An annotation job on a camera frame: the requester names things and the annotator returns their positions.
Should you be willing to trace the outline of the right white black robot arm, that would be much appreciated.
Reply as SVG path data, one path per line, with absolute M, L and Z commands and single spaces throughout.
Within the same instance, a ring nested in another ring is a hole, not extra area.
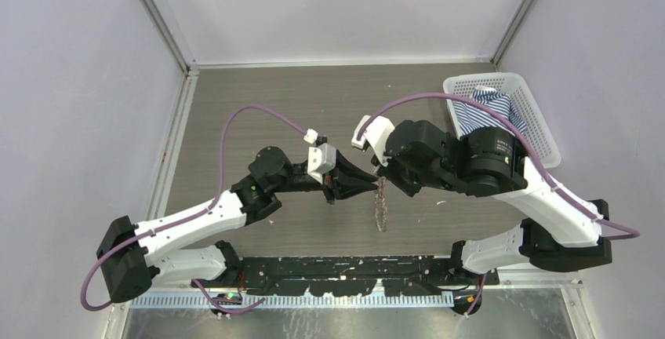
M 574 272 L 612 262 L 601 233 L 604 200 L 564 199 L 539 174 L 523 144 L 506 130 L 482 127 L 456 137 L 434 124 L 378 117 L 360 129 L 356 148 L 371 148 L 381 177 L 408 196 L 423 188 L 490 197 L 521 211 L 512 229 L 452 246 L 448 274 L 458 284 L 495 268 L 528 263 L 549 272 Z

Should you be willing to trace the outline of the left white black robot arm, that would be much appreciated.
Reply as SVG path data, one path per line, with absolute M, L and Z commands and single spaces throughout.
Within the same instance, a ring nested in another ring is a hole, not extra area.
M 130 301 L 153 286 L 191 279 L 233 286 L 241 268 L 231 246 L 190 246 L 266 219 L 281 208 L 280 193 L 320 191 L 333 204 L 377 188 L 375 176 L 329 144 L 309 148 L 300 163 L 291 162 L 281 148 L 265 147 L 248 170 L 219 197 L 170 217 L 113 220 L 96 251 L 110 301 Z

